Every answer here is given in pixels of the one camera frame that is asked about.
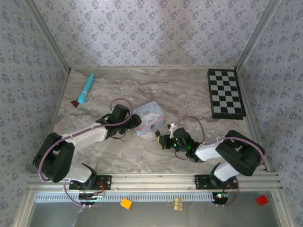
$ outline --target floral wallpaper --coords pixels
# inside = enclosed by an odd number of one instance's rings
[[[9,227],[66,75],[22,1],[0,9],[0,226]]]
[[[268,0],[35,0],[70,67],[234,66]]]
[[[240,73],[267,157],[303,226],[303,2],[285,0]]]

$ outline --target light blue brush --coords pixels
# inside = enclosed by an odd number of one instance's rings
[[[90,89],[90,86],[91,86],[91,84],[93,83],[93,81],[94,81],[94,73],[92,73],[90,76],[89,76],[89,78],[87,79],[87,81],[86,81],[86,84],[85,84],[85,86],[84,86],[84,88],[83,88],[83,90],[82,90],[82,92],[81,92],[81,94],[79,95],[79,97],[78,97],[78,102],[79,103],[85,103],[85,100],[86,100],[86,98],[87,98],[87,94],[89,93],[89,89]]]

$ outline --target orange block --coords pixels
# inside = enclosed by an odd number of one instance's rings
[[[125,207],[128,210],[131,208],[132,204],[133,204],[133,202],[131,202],[125,198],[121,202],[121,206]]]

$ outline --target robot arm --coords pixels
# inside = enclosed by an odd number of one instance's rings
[[[124,121],[129,113],[130,111],[127,107],[117,104],[111,114],[106,114],[85,129],[62,136],[55,132],[49,134],[33,161],[34,167],[37,169],[39,168],[42,157],[54,143],[61,138],[70,136],[69,139],[66,139],[56,145],[54,149],[46,156],[46,159],[42,165],[42,173],[54,183],[57,183],[63,179],[68,179],[78,181],[82,186],[85,186],[88,189],[91,188],[91,186],[95,183],[97,173],[85,164],[79,165],[73,162],[74,154],[78,150],[81,150],[95,142],[106,140],[117,133],[124,134],[127,131],[139,126],[141,124],[141,119],[136,114],[133,114],[130,120],[124,124],[108,126],[109,124]],[[101,124],[106,126],[96,128],[96,126]]]
[[[238,174],[252,176],[261,161],[261,154],[248,143],[227,139],[204,145],[195,142],[184,128],[176,129],[176,125],[169,125],[168,127],[171,132],[170,135],[161,136],[159,131],[156,132],[163,149],[174,148],[176,151],[182,151],[190,161],[195,163],[218,157],[226,160],[226,163],[221,166],[219,166],[220,163],[217,164],[210,174],[214,186],[219,186]],[[234,130],[230,130],[225,137],[247,141],[265,154],[264,149],[259,144]]]

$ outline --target black and white checkered board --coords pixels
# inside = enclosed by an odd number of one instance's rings
[[[246,113],[236,71],[210,69],[207,75],[213,118],[243,120]]]

